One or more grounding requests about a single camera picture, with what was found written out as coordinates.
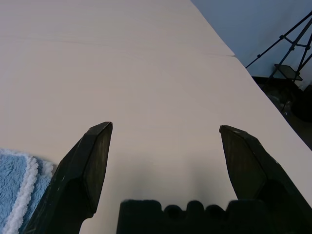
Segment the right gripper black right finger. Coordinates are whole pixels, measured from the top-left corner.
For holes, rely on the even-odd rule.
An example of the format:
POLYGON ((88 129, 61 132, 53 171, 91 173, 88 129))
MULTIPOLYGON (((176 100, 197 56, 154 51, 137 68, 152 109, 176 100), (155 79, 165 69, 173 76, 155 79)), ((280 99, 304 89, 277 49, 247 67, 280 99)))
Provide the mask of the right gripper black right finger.
POLYGON ((237 198, 262 201, 279 234, 310 234, 310 205, 259 140, 228 125, 220 126, 219 132, 237 198))

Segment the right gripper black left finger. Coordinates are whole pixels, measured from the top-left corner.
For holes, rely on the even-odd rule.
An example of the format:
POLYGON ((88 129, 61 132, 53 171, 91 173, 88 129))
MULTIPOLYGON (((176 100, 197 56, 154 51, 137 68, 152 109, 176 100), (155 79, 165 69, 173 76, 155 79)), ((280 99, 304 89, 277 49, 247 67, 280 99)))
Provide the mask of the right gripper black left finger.
POLYGON ((59 163, 24 233, 78 234, 97 211, 112 122, 91 127, 59 163))

